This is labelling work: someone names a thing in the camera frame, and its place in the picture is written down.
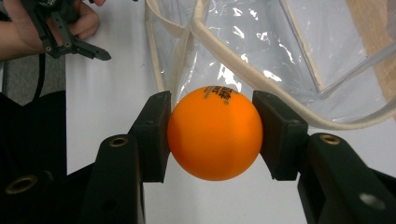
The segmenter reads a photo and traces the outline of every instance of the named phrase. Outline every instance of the gray carpet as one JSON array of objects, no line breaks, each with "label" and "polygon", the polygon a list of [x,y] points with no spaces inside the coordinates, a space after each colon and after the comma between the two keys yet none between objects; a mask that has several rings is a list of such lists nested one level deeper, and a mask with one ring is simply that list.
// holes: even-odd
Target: gray carpet
[{"label": "gray carpet", "polygon": [[[65,90],[64,67],[64,56],[54,59],[46,55],[46,75],[41,96]],[[4,95],[20,105],[31,102],[38,81],[38,55],[5,62],[2,81]]]}]

